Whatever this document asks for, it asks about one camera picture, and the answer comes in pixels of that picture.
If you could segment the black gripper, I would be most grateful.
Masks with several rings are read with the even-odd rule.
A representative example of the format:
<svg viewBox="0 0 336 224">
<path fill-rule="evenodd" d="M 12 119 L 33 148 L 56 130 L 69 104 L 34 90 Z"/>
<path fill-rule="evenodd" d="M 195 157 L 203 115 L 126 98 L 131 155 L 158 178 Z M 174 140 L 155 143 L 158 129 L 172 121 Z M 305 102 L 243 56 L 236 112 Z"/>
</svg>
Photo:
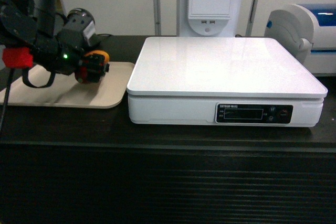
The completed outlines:
<svg viewBox="0 0 336 224">
<path fill-rule="evenodd" d="M 66 41 L 64 26 L 55 36 L 36 32 L 33 42 L 33 63 L 43 66 L 50 72 L 70 75 L 78 68 L 84 48 L 73 46 Z M 107 72 L 109 64 L 105 63 L 105 52 L 88 52 L 82 57 L 82 63 L 77 69 L 77 81 L 99 83 Z"/>
</svg>

